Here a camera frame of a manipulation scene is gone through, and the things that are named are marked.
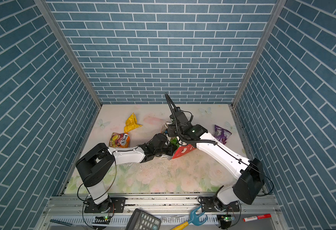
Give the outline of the purple snack packet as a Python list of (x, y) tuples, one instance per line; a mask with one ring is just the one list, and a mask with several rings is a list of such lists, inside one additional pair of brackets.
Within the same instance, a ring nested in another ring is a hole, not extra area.
[(227, 130), (224, 129), (218, 125), (215, 125), (215, 133), (214, 133), (214, 137), (222, 144), (226, 144), (227, 140), (229, 139), (229, 137), (232, 135), (232, 133)]

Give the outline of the yellow snack packet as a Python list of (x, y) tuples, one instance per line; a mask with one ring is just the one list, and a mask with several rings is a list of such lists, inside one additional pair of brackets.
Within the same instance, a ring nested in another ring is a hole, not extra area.
[(124, 132), (128, 133), (139, 127), (142, 127), (142, 125), (137, 123), (136, 115), (132, 113), (125, 122)]

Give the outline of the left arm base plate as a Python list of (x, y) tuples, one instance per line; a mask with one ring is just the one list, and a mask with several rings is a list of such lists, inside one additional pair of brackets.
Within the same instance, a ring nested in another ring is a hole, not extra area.
[(85, 213), (123, 213), (125, 208), (125, 197), (108, 197), (104, 202), (96, 204), (91, 197), (86, 199), (84, 204)]

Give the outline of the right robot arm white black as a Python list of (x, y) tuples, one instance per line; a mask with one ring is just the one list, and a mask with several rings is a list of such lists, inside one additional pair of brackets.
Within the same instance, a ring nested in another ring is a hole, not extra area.
[(177, 137), (179, 141), (191, 144), (205, 152), (220, 163), (234, 181), (219, 188), (213, 196), (216, 209), (222, 211), (230, 203), (242, 201), (251, 205), (265, 184), (265, 174), (262, 162), (243, 157), (219, 142), (201, 125), (167, 124), (169, 137)]

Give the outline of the red white paper gift bag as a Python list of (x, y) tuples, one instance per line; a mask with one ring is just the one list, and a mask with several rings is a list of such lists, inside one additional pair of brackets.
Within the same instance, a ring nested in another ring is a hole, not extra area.
[(185, 143), (180, 144), (180, 142), (179, 142), (179, 147), (176, 150), (175, 154), (174, 155), (166, 155), (165, 154), (165, 148), (168, 144), (170, 144), (170, 139), (171, 139), (167, 134), (167, 122), (165, 122), (162, 125), (161, 134), (165, 135), (165, 137), (167, 138), (167, 141), (165, 142), (165, 144), (163, 146), (162, 154), (159, 155), (160, 159), (163, 159), (163, 160), (176, 159), (176, 158), (182, 157), (182, 156), (192, 152), (193, 150), (195, 150), (195, 147), (192, 146), (191, 144), (185, 144)]

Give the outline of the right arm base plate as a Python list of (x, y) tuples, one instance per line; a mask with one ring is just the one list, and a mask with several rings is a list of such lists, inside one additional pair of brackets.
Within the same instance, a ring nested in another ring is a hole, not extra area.
[(239, 212), (240, 207), (237, 201), (231, 202), (227, 205), (222, 203), (215, 196), (199, 196), (197, 198), (199, 204), (202, 207), (202, 211), (205, 212)]

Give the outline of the green snack packet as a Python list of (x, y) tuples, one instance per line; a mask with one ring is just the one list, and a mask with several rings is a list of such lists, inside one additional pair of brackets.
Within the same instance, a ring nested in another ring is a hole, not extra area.
[(177, 137), (171, 138), (170, 139), (170, 144), (178, 148), (179, 147), (179, 141), (178, 141)]

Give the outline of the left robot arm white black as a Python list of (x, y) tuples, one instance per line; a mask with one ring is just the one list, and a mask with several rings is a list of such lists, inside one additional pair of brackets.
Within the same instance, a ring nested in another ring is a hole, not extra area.
[(103, 179), (113, 165), (146, 163), (161, 156), (172, 157), (177, 149), (161, 133), (133, 148), (112, 148), (99, 143), (76, 162), (76, 168), (93, 203), (99, 205), (109, 198), (109, 189), (105, 187)]

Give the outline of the orange colourful snack packet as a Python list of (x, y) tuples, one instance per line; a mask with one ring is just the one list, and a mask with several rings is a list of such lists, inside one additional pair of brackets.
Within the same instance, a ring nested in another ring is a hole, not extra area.
[(113, 132), (109, 140), (109, 147), (128, 148), (130, 144), (130, 135), (128, 133)]

